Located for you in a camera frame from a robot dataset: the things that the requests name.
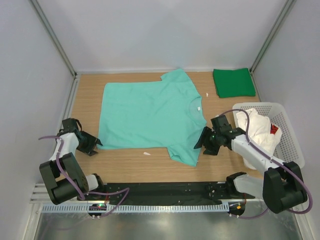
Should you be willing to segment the teal t-shirt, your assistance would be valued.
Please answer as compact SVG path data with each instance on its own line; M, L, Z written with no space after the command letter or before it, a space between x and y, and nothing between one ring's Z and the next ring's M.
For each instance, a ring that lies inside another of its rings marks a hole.
M182 69L159 81L110 82L103 91L98 149L166 148L172 160L195 167L201 151L195 145L206 124L202 96Z

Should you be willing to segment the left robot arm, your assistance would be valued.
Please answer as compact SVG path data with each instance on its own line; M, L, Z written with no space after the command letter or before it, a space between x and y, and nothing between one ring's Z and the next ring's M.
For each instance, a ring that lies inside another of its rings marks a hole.
M91 157L102 146L101 140L85 132L78 119L67 118L57 135L43 136L43 139L56 140L51 158L39 166L39 171L53 204L59 205L73 198L85 199L91 191L103 191L103 181L96 173L85 175L76 160L76 151Z

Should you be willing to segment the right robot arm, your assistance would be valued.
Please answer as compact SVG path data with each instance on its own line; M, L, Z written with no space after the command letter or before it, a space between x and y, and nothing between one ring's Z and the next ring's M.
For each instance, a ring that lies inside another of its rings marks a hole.
M312 202L301 169L295 162L284 162L270 156L253 143L246 131L240 127L233 128L225 115L211 119L211 123L211 128L203 128L194 148L204 148L205 155L216 156L221 146L227 147L250 162L263 176L258 179L246 173L234 174L232 181L237 192L262 199L275 214Z

